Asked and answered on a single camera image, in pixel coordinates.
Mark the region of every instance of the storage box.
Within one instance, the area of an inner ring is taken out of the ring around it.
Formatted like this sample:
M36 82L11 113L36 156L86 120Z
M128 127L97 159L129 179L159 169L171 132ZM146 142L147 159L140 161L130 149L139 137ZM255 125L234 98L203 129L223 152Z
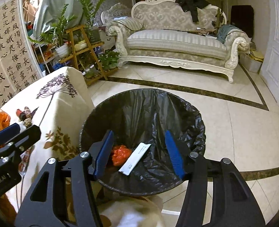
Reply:
M250 72L259 72L262 63L256 60L251 59L245 53L240 53L240 63L248 69Z

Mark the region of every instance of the white floral tablecloth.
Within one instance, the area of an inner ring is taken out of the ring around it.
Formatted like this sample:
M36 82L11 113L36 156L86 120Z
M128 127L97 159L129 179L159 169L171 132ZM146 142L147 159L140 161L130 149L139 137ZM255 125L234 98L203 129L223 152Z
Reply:
M6 193L16 211L50 157L65 160L79 153L80 130L94 108L82 73L71 67L63 67L36 81L1 109L10 115L13 124L19 122L16 110L24 110L25 106L31 111L38 108L32 124L40 127L42 135L31 152L22 189L20 182Z

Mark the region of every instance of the silver bolt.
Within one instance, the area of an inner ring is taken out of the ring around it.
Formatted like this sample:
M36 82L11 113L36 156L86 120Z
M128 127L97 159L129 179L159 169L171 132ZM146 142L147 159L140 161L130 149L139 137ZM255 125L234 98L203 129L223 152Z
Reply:
M86 157L88 157L88 155L89 155L88 152L82 152L82 153L80 154L80 156L81 156L82 158L86 158Z
M197 157L198 157L198 153L196 153L196 152L191 152L191 153L190 153L190 156L191 156L192 158L197 158Z
M52 165L55 161L56 161L55 158L50 158L50 159L48 160L48 164L51 164L51 165Z
M223 158L223 163L225 163L225 164L230 164L230 163L231 163L231 160L228 159L228 158Z
M8 157L5 157L5 158L2 159L2 162L3 162L3 163L6 163L7 161L9 161L9 158L8 158Z

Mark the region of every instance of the white door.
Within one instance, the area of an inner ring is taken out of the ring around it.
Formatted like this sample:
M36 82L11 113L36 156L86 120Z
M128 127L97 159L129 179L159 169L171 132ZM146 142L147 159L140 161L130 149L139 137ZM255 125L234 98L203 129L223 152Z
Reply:
M270 35L260 74L279 103L279 0L270 0Z

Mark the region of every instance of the black trash bag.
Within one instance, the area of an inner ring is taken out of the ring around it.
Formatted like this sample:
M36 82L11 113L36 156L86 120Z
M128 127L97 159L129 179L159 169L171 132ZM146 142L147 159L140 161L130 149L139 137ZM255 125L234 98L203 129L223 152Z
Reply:
M199 111L176 95L159 89L133 89L100 103L85 121L80 150L88 151L106 131L114 132L115 144L132 149L151 144L129 176L109 162L98 180L106 188L129 196L155 195L180 185L165 144L169 129L191 151L204 154L205 126Z

